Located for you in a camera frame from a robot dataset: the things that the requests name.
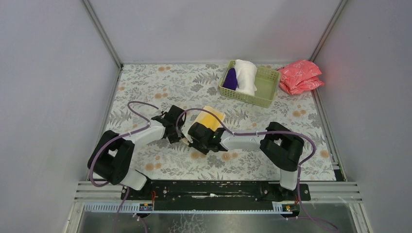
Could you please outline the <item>yellow duck towel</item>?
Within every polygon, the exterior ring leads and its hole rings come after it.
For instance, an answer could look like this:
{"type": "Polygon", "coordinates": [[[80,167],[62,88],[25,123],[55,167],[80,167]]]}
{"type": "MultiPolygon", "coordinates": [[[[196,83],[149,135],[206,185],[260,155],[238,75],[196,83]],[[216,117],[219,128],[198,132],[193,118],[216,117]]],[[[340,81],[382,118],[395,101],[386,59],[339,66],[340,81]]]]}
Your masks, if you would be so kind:
{"type": "MultiPolygon", "coordinates": [[[[221,122],[223,122],[226,117],[225,113],[220,112],[211,106],[205,106],[203,107],[203,109],[213,113],[221,122]]],[[[181,141],[186,145],[189,145],[189,143],[193,142],[191,136],[189,135],[189,129],[194,123],[200,123],[204,125],[206,128],[209,128],[213,131],[216,131],[218,128],[222,128],[221,123],[213,115],[207,112],[200,111],[197,115],[193,113],[192,117],[193,118],[186,122],[181,128],[181,131],[184,136],[184,138],[181,139],[181,141]]]]}

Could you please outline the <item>purple microfibre towel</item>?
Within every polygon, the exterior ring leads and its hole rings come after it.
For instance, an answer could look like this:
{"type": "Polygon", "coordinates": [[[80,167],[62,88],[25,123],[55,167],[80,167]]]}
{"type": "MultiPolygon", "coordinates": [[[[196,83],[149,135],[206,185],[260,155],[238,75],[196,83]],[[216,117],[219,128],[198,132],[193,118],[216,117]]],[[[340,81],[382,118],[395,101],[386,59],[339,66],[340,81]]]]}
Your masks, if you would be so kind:
{"type": "Polygon", "coordinates": [[[222,87],[230,89],[230,90],[234,90],[234,91],[237,89],[238,80],[237,80],[236,70],[234,68],[230,68],[228,70],[225,80],[222,84],[222,87]]]}

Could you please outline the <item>white towel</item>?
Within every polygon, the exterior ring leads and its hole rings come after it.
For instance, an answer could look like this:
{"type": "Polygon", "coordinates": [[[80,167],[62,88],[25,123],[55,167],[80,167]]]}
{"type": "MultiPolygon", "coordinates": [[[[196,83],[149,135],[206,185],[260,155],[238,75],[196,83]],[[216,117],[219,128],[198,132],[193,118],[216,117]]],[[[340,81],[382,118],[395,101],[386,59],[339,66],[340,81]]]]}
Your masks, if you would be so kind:
{"type": "Polygon", "coordinates": [[[254,96],[257,91],[255,86],[257,66],[252,62],[237,59],[234,69],[238,82],[236,91],[254,96]]]}

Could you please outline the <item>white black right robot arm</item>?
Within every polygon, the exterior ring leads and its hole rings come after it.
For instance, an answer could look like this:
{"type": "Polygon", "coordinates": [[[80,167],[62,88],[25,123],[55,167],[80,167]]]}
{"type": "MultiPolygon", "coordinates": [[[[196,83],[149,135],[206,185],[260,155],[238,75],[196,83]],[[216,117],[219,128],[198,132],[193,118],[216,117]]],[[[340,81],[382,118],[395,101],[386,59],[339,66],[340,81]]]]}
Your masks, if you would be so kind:
{"type": "Polygon", "coordinates": [[[280,186],[295,190],[297,187],[298,163],[304,141],[278,122],[271,122],[262,132],[229,132],[225,128],[212,130],[201,123],[193,125],[184,133],[189,146],[203,154],[229,150],[259,150],[280,169],[280,186]]]}

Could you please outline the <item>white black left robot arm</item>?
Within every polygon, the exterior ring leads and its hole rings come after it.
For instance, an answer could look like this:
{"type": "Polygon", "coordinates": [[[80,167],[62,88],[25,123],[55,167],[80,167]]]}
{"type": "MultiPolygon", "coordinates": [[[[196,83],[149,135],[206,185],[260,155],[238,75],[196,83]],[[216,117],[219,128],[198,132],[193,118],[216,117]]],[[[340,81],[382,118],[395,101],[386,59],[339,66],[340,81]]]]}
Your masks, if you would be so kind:
{"type": "Polygon", "coordinates": [[[176,143],[183,136],[177,129],[185,123],[186,113],[175,105],[159,116],[142,118],[147,124],[140,129],[124,134],[112,130],[103,133],[87,163],[93,185],[102,187],[110,183],[141,190],[149,178],[130,167],[134,149],[165,138],[176,143]]]}

